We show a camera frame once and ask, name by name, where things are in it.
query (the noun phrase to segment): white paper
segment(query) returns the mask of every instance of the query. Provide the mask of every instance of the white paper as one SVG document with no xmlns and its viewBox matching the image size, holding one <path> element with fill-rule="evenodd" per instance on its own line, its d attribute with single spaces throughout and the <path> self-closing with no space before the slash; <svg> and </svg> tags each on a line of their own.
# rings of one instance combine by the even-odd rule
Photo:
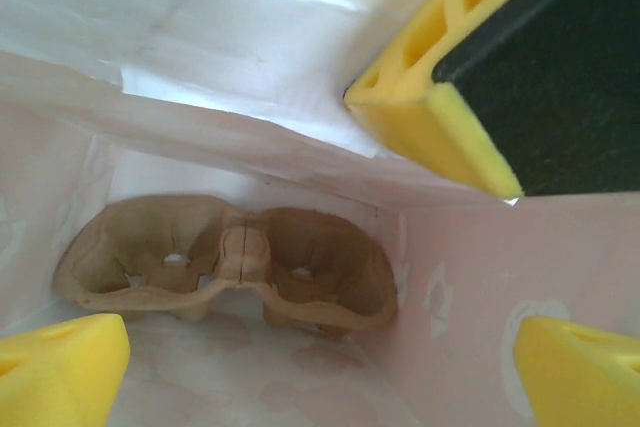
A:
<svg viewBox="0 0 640 427">
<path fill-rule="evenodd" d="M 0 100 L 381 207 L 484 201 L 386 151 L 342 105 L 423 1 L 0 0 Z"/>
<path fill-rule="evenodd" d="M 425 0 L 0 0 L 0 50 L 373 157 L 346 87 Z"/>
</svg>

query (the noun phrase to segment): sponge edge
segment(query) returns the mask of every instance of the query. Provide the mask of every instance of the sponge edge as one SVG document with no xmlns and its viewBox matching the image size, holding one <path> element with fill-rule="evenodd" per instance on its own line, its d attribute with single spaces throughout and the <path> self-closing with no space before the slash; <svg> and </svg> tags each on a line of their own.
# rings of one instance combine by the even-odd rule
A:
<svg viewBox="0 0 640 427">
<path fill-rule="evenodd" d="M 529 317 L 514 357 L 540 427 L 640 425 L 640 341 Z"/>
<path fill-rule="evenodd" d="M 129 356 L 115 314 L 0 339 L 0 425 L 104 426 Z"/>
<path fill-rule="evenodd" d="M 511 167 L 453 84 L 433 85 L 419 101 L 345 102 L 353 116 L 400 155 L 447 177 L 502 198 L 523 195 Z"/>
</svg>

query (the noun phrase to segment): black panel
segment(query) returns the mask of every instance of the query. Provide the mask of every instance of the black panel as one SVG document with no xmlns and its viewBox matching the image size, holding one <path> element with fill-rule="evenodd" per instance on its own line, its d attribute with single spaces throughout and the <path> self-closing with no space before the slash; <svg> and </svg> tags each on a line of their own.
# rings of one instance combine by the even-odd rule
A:
<svg viewBox="0 0 640 427">
<path fill-rule="evenodd" d="M 432 77 L 527 195 L 640 190 L 640 0 L 509 0 Z"/>
</svg>

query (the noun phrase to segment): yellow foam block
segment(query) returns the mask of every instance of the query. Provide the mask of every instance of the yellow foam block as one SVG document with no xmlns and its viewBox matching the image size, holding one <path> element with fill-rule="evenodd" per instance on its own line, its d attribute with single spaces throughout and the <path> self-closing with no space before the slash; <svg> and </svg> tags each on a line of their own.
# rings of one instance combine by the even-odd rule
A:
<svg viewBox="0 0 640 427">
<path fill-rule="evenodd" d="M 104 426 L 129 354 L 115 314 L 0 339 L 0 426 Z"/>
<path fill-rule="evenodd" d="M 640 425 L 640 341 L 529 317 L 514 355 L 540 427 Z"/>
<path fill-rule="evenodd" d="M 523 194 L 507 161 L 434 66 L 508 0 L 429 0 L 345 94 L 355 118 L 390 149 L 491 194 Z"/>
</svg>

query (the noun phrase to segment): printed flower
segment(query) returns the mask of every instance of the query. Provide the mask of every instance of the printed flower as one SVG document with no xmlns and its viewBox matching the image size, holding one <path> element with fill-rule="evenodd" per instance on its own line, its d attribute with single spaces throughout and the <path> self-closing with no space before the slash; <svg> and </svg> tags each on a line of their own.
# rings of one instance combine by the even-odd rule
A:
<svg viewBox="0 0 640 427">
<path fill-rule="evenodd" d="M 431 338 L 437 339 L 449 328 L 453 287 L 445 280 L 445 264 L 441 262 L 431 274 L 422 307 L 431 314 Z"/>
</svg>

